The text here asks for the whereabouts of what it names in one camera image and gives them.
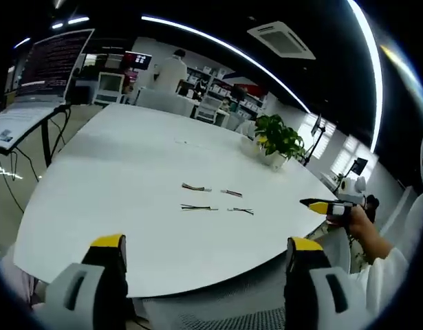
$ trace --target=white lab coat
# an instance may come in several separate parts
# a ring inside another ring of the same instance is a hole
[[[175,94],[180,80],[187,79],[186,65],[179,56],[166,58],[155,68],[158,79],[153,83],[153,89],[164,93]]]
[[[377,316],[390,303],[404,281],[423,228],[423,194],[407,215],[404,234],[386,259],[377,258],[357,274],[350,275],[364,290],[367,309]]]

